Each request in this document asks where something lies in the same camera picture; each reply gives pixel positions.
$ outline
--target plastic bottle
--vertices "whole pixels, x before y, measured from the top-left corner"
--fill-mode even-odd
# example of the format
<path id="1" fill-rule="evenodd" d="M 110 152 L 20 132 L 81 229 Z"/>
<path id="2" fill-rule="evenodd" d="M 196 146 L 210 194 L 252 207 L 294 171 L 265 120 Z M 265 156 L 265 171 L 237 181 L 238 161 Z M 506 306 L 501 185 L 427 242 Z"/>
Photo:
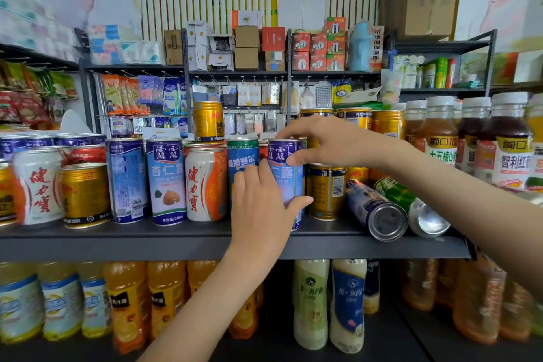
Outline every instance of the plastic bottle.
<path id="1" fill-rule="evenodd" d="M 452 112 L 452 120 L 454 125 L 458 128 L 460 120 L 462 120 L 462 110 L 464 109 L 462 100 L 458 99 L 454 102 L 454 111 Z"/>
<path id="2" fill-rule="evenodd" d="M 433 158 L 454 166 L 458 131 L 453 123 L 454 98 L 434 96 L 428 98 L 426 118 L 416 135 L 417 149 Z"/>
<path id="3" fill-rule="evenodd" d="M 220 260 L 189 260 L 187 262 L 188 283 L 191 286 L 191 294 L 207 279 L 215 270 Z"/>
<path id="4" fill-rule="evenodd" d="M 530 173 L 526 189 L 543 193 L 543 93 L 533 95 L 528 111 L 528 125 L 533 132 L 534 155 L 530 160 Z"/>
<path id="5" fill-rule="evenodd" d="M 459 259 L 441 259 L 437 277 L 436 303 L 452 308 L 460 268 Z"/>
<path id="6" fill-rule="evenodd" d="M 405 140 L 413 146 L 416 146 L 417 131 L 426 118 L 426 103 L 425 100 L 410 100 L 406 104 L 404 112 Z"/>
<path id="7" fill-rule="evenodd" d="M 333 299 L 330 305 L 330 340 L 342 352 L 357 353 L 364 345 L 365 259 L 332 260 Z"/>
<path id="8" fill-rule="evenodd" d="M 328 342 L 326 284 L 329 259 L 294 261 L 296 305 L 294 307 L 294 338 L 300 346 L 311 351 Z"/>
<path id="9" fill-rule="evenodd" d="M 534 318 L 532 321 L 532 333 L 539 337 L 543 337 L 543 305 L 540 303 L 534 304 Z"/>
<path id="10" fill-rule="evenodd" d="M 59 341 L 81 330 L 83 292 L 74 264 L 70 262 L 40 263 L 37 273 L 44 293 L 44 338 Z"/>
<path id="11" fill-rule="evenodd" d="M 113 344 L 121 355 L 141 349 L 151 319 L 146 262 L 110 262 L 104 266 L 104 277 L 111 299 Z"/>
<path id="12" fill-rule="evenodd" d="M 0 342 L 18 344 L 44 325 L 44 297 L 30 263 L 0 262 Z"/>
<path id="13" fill-rule="evenodd" d="M 462 119 L 457 125 L 458 146 L 455 167 L 473 175 L 477 137 L 490 116 L 490 98 L 466 98 L 462 103 Z"/>
<path id="14" fill-rule="evenodd" d="M 483 345 L 496 343 L 506 273 L 482 253 L 460 262 L 452 309 L 454 325 Z"/>
<path id="15" fill-rule="evenodd" d="M 532 295 L 507 275 L 499 334 L 514 341 L 527 342 L 532 327 L 533 306 Z"/>
<path id="16" fill-rule="evenodd" d="M 368 272 L 364 282 L 364 314 L 373 315 L 379 310 L 381 298 L 379 259 L 368 259 Z"/>
<path id="17" fill-rule="evenodd" d="M 479 134 L 475 177 L 488 183 L 524 188 L 529 173 L 532 131 L 524 116 L 527 92 L 492 97 L 490 120 Z"/>
<path id="18" fill-rule="evenodd" d="M 431 311 L 436 300 L 438 259 L 409 259 L 402 283 L 405 302 L 419 311 Z"/>
<path id="19" fill-rule="evenodd" d="M 151 338 L 166 329 L 185 304 L 187 262 L 147 262 L 151 290 Z"/>
<path id="20" fill-rule="evenodd" d="M 228 326 L 228 331 L 234 339 L 248 339 L 253 336 L 256 329 L 258 329 L 258 311 L 253 292 Z"/>
<path id="21" fill-rule="evenodd" d="M 85 338 L 100 338 L 111 333 L 111 302 L 105 287 L 103 268 L 102 262 L 81 262 L 77 265 L 85 298 L 81 327 Z"/>

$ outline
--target red box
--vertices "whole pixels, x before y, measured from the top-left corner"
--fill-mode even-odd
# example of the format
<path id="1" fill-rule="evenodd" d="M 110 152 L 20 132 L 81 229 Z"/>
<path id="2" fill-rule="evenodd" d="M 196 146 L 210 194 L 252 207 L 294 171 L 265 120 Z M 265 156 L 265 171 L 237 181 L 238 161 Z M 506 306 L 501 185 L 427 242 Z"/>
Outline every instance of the red box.
<path id="1" fill-rule="evenodd" d="M 292 54 L 292 70 L 309 70 L 309 52 Z"/>
<path id="2" fill-rule="evenodd" d="M 295 33 L 292 50 L 295 52 L 308 52 L 311 43 L 311 33 Z"/>
<path id="3" fill-rule="evenodd" d="M 345 36 L 328 36 L 326 41 L 326 53 L 328 55 L 344 55 Z"/>
<path id="4" fill-rule="evenodd" d="M 326 53 L 326 33 L 311 35 L 311 53 Z"/>
<path id="5" fill-rule="evenodd" d="M 284 52 L 285 49 L 285 28 L 284 27 L 263 27 L 262 28 L 262 51 L 263 52 Z"/>
<path id="6" fill-rule="evenodd" d="M 326 53 L 311 54 L 311 70 L 324 72 L 326 70 Z"/>
<path id="7" fill-rule="evenodd" d="M 326 18 L 326 33 L 333 36 L 345 36 L 345 18 Z"/>
<path id="8" fill-rule="evenodd" d="M 345 55 L 326 55 L 326 70 L 341 72 L 345 70 Z"/>

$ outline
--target white radiator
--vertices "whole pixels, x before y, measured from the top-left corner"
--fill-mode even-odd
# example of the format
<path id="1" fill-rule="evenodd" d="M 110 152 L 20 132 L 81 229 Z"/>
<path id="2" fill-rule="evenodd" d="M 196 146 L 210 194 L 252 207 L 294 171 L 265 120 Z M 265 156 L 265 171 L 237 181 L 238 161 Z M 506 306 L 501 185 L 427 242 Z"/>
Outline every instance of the white radiator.
<path id="1" fill-rule="evenodd" d="M 140 0 L 143 40 L 162 41 L 164 30 L 183 29 L 189 20 L 206 20 L 214 33 L 232 30 L 232 10 L 261 10 L 272 25 L 272 0 Z"/>
<path id="2" fill-rule="evenodd" d="M 379 0 L 325 0 L 325 16 L 344 16 L 346 28 L 362 20 L 375 26 L 379 20 Z"/>

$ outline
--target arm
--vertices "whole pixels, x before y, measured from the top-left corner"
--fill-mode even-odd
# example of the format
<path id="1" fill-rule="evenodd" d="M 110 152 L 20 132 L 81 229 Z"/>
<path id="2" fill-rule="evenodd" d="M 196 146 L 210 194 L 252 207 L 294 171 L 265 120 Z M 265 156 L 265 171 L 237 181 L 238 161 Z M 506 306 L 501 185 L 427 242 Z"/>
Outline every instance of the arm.
<path id="1" fill-rule="evenodd" d="M 139 362 L 204 362 L 228 325 L 272 269 L 297 213 L 313 198 L 287 209 L 267 160 L 234 177 L 232 242 L 223 260 Z"/>
<path id="2" fill-rule="evenodd" d="M 278 139 L 311 136 L 320 146 L 290 156 L 289 164 L 373 167 L 428 203 L 515 280 L 543 300 L 543 209 L 444 165 L 403 140 L 360 129 L 335 117 L 291 123 Z"/>

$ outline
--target gold can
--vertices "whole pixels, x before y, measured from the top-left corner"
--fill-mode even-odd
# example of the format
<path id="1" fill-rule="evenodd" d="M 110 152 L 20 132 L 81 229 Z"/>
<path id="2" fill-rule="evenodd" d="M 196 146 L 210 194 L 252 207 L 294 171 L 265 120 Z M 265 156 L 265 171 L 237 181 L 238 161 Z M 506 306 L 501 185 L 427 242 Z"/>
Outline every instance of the gold can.
<path id="1" fill-rule="evenodd" d="M 64 225 L 85 229 L 107 222 L 111 216 L 107 165 L 81 163 L 60 169 Z"/>
<path id="2" fill-rule="evenodd" d="M 313 115 L 320 115 L 320 116 L 334 116 L 333 109 L 327 109 L 327 108 L 315 108 L 315 109 L 301 109 L 300 110 L 300 117 L 308 117 Z M 319 146 L 319 141 L 315 138 L 307 138 L 307 146 L 305 146 L 308 149 L 312 149 L 314 147 Z"/>
<path id="3" fill-rule="evenodd" d="M 368 184 L 369 169 L 367 167 L 348 167 L 345 180 L 353 179 Z"/>
<path id="4" fill-rule="evenodd" d="M 337 117 L 354 123 L 362 129 L 371 128 L 371 108 L 344 108 L 337 112 Z"/>
<path id="5" fill-rule="evenodd" d="M 223 106 L 220 102 L 196 102 L 192 118 L 197 142 L 224 141 Z"/>
<path id="6" fill-rule="evenodd" d="M 307 194 L 313 197 L 308 214 L 315 219 L 336 220 L 345 204 L 346 167 L 310 163 L 307 167 Z"/>
<path id="7" fill-rule="evenodd" d="M 13 203 L 13 171 L 5 159 L 0 159 L 0 226 L 16 222 Z"/>
<path id="8" fill-rule="evenodd" d="M 405 139 L 404 111 L 373 111 L 371 114 L 371 130 L 394 139 Z M 376 169 L 370 169 L 369 185 L 379 179 L 388 177 Z"/>

